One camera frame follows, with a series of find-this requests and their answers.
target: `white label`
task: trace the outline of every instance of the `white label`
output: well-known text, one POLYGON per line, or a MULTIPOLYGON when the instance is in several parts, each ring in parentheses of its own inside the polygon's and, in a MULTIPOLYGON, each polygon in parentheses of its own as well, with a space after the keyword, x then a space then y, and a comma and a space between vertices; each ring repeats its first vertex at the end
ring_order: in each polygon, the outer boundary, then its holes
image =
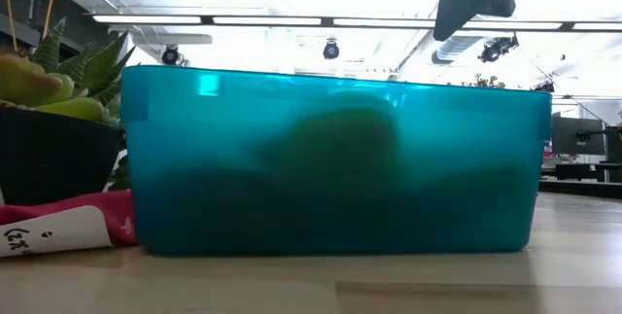
POLYGON ((104 214, 95 206, 0 226, 0 257, 112 246, 104 214))

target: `table surface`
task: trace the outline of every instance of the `table surface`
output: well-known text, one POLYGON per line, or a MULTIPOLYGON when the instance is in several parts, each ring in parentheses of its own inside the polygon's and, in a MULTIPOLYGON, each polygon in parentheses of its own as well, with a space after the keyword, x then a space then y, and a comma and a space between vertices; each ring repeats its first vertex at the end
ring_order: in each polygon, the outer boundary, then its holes
POLYGON ((163 259, 140 248, 0 261, 24 314, 622 313, 622 204, 542 193, 505 255, 163 259))

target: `wooden stick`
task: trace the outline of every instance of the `wooden stick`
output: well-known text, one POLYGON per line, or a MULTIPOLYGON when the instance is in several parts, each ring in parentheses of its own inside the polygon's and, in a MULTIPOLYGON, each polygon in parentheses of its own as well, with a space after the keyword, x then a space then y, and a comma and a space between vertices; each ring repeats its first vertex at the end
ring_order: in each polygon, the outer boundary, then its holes
POLYGON ((11 37, 13 37, 13 49, 17 52, 16 25, 13 21, 13 8, 11 7, 11 0, 7 0, 7 9, 9 10, 9 25, 11 26, 11 37))
POLYGON ((50 3, 48 3, 48 14, 46 15, 45 27, 43 28, 43 38, 46 38, 46 36, 48 35, 48 28, 50 27, 50 16, 52 15, 52 4, 53 3, 54 3, 54 0, 50 0, 50 3))

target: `fluorescent light fixture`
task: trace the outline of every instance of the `fluorescent light fixture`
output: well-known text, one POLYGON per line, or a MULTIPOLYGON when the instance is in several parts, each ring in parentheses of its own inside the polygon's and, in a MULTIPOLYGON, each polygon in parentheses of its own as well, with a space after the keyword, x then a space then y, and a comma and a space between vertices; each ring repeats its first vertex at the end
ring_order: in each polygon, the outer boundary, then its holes
POLYGON ((406 19, 373 19, 373 18, 336 18, 336 25, 348 26, 388 26, 388 27, 414 27, 414 28, 433 28, 434 21, 411 21, 406 19))
POLYGON ((562 24, 559 22, 516 22, 516 21, 487 21, 487 20, 477 20, 477 21, 469 21, 465 23, 463 28, 476 28, 476 29, 506 29, 506 30, 520 30, 520 29, 550 29, 556 30, 562 27, 562 24))
POLYGON ((216 24, 320 25, 318 17, 214 17, 216 24))
MULTIPOLYGON (((404 28, 434 28, 433 20, 408 20, 408 19, 373 19, 373 18, 336 18, 334 24, 342 26, 378 26, 378 27, 404 27, 404 28)), ((464 29, 550 29, 556 30, 562 26, 559 22, 515 22, 498 20, 469 21, 464 29)))
POLYGON ((512 31, 456 31, 452 36, 455 37, 512 37, 512 31))
POLYGON ((122 23, 122 24, 200 24, 201 17, 175 17, 175 16, 93 16, 93 19, 101 23, 122 23))
POLYGON ((617 23, 606 22, 588 22, 588 23, 576 23, 573 29, 591 29, 591 30, 616 30, 622 32, 622 21, 616 21, 617 23))

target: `ceiling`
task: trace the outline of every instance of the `ceiling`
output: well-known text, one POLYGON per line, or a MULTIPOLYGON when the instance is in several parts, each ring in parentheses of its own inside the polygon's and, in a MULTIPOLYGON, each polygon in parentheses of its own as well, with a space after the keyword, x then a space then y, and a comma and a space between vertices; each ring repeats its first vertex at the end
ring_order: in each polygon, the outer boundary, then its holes
MULTIPOLYGON (((436 6, 436 0, 75 1, 98 14, 434 17, 436 6)), ((516 1, 513 18, 518 19, 622 18, 622 6, 608 3, 611 0, 516 1)), ((498 76, 509 87, 524 88, 548 75, 562 93, 622 96, 622 82, 611 77, 622 74, 622 37, 615 34, 520 33, 518 49, 484 64, 477 55, 485 41, 499 34, 469 34, 455 39, 456 46, 443 46, 432 41, 427 31, 412 30, 143 26, 132 33, 139 47, 154 57, 159 57, 164 45, 179 44, 190 64, 199 67, 377 80, 398 72, 403 80, 441 84, 470 82, 474 74, 481 73, 498 76), (337 40, 341 54, 336 60, 322 57, 327 38, 337 40), (445 62, 434 63, 432 54, 441 47, 449 53, 443 55, 445 62)))

